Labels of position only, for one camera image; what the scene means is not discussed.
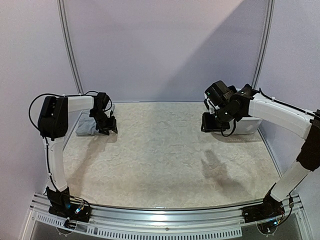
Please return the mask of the grey t-shirt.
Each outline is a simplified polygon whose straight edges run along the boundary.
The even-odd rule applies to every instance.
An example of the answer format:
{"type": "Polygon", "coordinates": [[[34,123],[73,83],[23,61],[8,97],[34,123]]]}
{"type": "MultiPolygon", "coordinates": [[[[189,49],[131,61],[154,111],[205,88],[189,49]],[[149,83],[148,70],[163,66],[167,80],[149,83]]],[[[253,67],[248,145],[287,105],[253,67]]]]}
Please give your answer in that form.
{"type": "Polygon", "coordinates": [[[78,121],[75,130],[78,137],[104,135],[96,130],[97,122],[104,120],[106,117],[114,116],[115,106],[112,105],[108,109],[90,109],[84,110],[78,121]]]}

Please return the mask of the black garment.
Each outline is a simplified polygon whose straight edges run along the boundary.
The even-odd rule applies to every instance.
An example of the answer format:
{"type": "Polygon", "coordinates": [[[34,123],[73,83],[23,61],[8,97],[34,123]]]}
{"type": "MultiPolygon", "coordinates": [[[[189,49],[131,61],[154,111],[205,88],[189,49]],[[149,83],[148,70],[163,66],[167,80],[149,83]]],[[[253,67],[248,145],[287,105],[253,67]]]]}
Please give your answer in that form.
{"type": "Polygon", "coordinates": [[[233,100],[240,100],[240,101],[244,101],[244,100],[253,100],[254,99],[254,95],[256,95],[257,93],[259,93],[258,90],[252,88],[249,84],[246,84],[243,88],[236,88],[234,85],[231,85],[228,87],[233,95],[229,98],[229,101],[233,101],[233,100]]]}

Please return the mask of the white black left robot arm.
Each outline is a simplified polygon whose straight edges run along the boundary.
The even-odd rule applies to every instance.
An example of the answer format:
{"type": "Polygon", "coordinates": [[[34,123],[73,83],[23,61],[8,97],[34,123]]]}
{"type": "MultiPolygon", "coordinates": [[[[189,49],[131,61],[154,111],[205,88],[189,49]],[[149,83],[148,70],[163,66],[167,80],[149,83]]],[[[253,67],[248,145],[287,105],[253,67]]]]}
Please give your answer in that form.
{"type": "Polygon", "coordinates": [[[117,134],[117,120],[108,105],[111,98],[105,92],[96,95],[58,95],[43,93],[44,97],[35,128],[43,139],[46,167],[48,174],[47,187],[65,196],[69,195],[65,177],[63,146],[69,128],[69,113],[89,111],[89,117],[95,121],[98,133],[108,136],[111,132],[117,134]]]}

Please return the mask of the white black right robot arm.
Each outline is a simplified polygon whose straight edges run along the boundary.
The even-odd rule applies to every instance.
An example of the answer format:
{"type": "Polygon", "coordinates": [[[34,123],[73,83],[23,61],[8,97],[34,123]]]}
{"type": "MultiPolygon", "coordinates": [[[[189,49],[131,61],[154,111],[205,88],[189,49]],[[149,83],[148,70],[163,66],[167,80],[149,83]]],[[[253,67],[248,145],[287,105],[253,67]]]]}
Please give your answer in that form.
{"type": "Polygon", "coordinates": [[[277,100],[249,84],[236,89],[222,80],[212,83],[204,96],[209,109],[202,117],[203,132],[219,132],[225,137],[230,127],[251,117],[282,128],[303,141],[292,165],[271,187],[258,208],[262,218],[269,218],[302,180],[320,167],[320,112],[277,100]]]}

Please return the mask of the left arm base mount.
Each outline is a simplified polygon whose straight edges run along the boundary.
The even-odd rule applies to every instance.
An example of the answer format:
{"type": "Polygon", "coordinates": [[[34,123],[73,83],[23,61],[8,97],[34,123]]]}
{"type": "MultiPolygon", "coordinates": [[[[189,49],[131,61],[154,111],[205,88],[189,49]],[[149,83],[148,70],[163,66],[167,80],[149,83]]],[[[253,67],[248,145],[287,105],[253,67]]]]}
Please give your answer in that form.
{"type": "Polygon", "coordinates": [[[89,222],[92,213],[91,206],[84,199],[72,201],[71,198],[75,197],[70,195],[69,187],[60,192],[47,187],[46,195],[50,201],[48,210],[50,214],[65,219],[69,218],[71,221],[89,222]]]}

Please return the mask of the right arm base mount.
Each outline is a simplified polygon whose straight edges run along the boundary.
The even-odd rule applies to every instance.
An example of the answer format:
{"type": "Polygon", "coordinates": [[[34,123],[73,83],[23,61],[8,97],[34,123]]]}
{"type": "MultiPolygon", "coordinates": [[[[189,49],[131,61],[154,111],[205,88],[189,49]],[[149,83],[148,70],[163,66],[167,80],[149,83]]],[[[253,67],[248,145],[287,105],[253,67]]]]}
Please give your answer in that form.
{"type": "Polygon", "coordinates": [[[241,209],[241,215],[245,223],[258,222],[282,216],[285,209],[282,202],[276,200],[264,200],[260,204],[246,206],[241,209]]]}

